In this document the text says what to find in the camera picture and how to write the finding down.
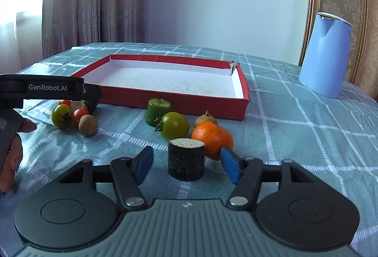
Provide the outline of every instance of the kettle lid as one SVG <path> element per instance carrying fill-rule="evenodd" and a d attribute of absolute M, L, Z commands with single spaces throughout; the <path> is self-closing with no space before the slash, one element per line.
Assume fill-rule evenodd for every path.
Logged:
<path fill-rule="evenodd" d="M 344 23 L 346 23 L 346 24 L 348 24 L 349 26 L 352 27 L 352 25 L 349 22 L 347 22 L 345 19 L 340 18 L 340 17 L 338 17 L 336 15 L 333 15 L 333 14 L 330 14 L 330 13 L 326 13 L 326 12 L 318 12 L 317 15 L 319 15 L 320 17 L 325 16 L 325 18 L 337 19 L 337 20 L 339 20 L 341 22 L 344 22 Z"/>

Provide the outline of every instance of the electric kettle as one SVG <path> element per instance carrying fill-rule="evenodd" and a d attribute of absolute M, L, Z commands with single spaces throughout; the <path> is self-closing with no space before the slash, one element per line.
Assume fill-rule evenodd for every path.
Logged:
<path fill-rule="evenodd" d="M 299 82 L 330 98 L 339 97 L 348 65 L 352 26 L 345 19 L 319 12 L 315 17 Z"/>

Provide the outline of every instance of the red box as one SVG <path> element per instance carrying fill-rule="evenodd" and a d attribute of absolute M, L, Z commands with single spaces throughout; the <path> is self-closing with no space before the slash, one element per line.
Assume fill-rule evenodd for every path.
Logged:
<path fill-rule="evenodd" d="M 232 62 L 161 55 L 109 55 L 80 71 L 99 84 L 101 103 L 146 109 L 151 98 L 171 102 L 173 111 L 242 121 L 249 103 L 247 80 Z"/>

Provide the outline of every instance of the table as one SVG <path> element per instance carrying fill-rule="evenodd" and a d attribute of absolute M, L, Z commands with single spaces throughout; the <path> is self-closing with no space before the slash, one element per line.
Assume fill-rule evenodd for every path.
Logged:
<path fill-rule="evenodd" d="M 266 163 L 293 159 L 352 200 L 360 211 L 360 226 L 352 247 L 363 257 L 378 256 L 378 104 L 358 87 L 345 82 L 338 99 L 318 95 L 298 82 L 300 67 L 280 61 L 203 47 L 146 43 L 93 43 L 74 47 L 21 73 L 71 75 L 108 54 L 163 54 L 240 62 L 250 87 L 243 122 L 219 120 L 235 140 L 234 150 Z M 0 198 L 0 253 L 12 256 L 21 248 L 13 225 L 18 203 L 28 194 L 89 158 L 108 164 L 135 156 L 151 145 L 155 162 L 141 190 L 154 198 L 221 198 L 234 186 L 219 162 L 206 161 L 205 176 L 180 182 L 167 173 L 166 142 L 144 122 L 146 111 L 100 104 L 95 112 L 98 134 L 86 138 L 76 129 L 60 131 L 50 120 L 57 101 L 25 101 L 21 113 L 38 129 L 22 134 L 24 159 L 15 189 Z M 196 116 L 188 116 L 191 124 Z M 260 198 L 277 189 L 263 184 Z M 98 191 L 114 198 L 111 185 Z"/>

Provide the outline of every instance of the tangerine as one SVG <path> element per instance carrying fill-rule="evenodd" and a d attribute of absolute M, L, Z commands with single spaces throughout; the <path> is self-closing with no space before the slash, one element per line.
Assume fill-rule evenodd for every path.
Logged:
<path fill-rule="evenodd" d="M 220 160 L 220 149 L 224 146 L 234 147 L 232 135 L 224 128 L 212 123 L 203 122 L 194 128 L 191 138 L 205 143 L 205 155 L 212 160 Z"/>

